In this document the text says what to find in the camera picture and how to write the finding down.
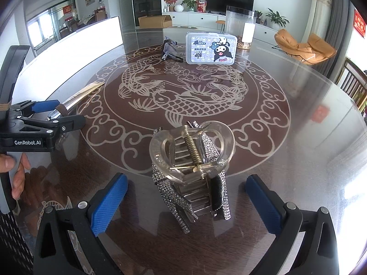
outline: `black jar lid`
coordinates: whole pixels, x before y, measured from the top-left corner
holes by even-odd
[[[242,9],[242,8],[238,8],[238,7],[233,7],[233,6],[227,6],[227,11],[241,13],[241,14],[245,14],[245,15],[248,15],[248,16],[255,16],[254,11],[247,10],[247,9]]]

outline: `dark wooden table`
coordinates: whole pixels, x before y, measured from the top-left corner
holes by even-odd
[[[17,217],[31,250],[46,206],[74,207],[124,172],[128,192],[100,235],[124,274],[249,274],[274,239],[244,192],[247,176],[256,173],[284,201],[330,210],[340,274],[348,274],[367,241],[366,125],[353,101],[312,68],[257,40],[250,51],[238,51],[233,66],[161,63],[165,35],[183,51],[184,30],[124,34],[125,54],[86,76],[87,83],[106,82],[82,111],[87,125],[51,155],[32,154],[39,164],[27,176]],[[81,89],[73,81],[64,91]],[[227,172],[232,218],[203,216],[184,234],[151,179],[148,146],[152,129],[187,120],[228,124],[236,153]],[[91,274],[87,263],[85,269]]]

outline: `bottle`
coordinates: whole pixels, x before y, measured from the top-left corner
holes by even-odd
[[[106,10],[106,6],[105,6],[105,4],[102,2],[102,0],[100,0],[100,5],[98,6],[98,9],[105,9],[105,10]]]

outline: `circular table decoration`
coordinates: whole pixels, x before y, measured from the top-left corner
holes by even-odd
[[[153,130],[186,121],[216,120],[232,129],[236,149],[227,176],[265,161],[285,140],[291,121],[287,98],[255,63],[239,55],[231,66],[163,62],[160,57],[161,45],[138,49],[91,79],[106,84],[79,106],[87,120],[82,134],[109,162],[151,175]]]

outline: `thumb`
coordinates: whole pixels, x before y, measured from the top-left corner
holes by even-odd
[[[0,154],[0,173],[11,171],[15,166],[15,160],[11,156]]]

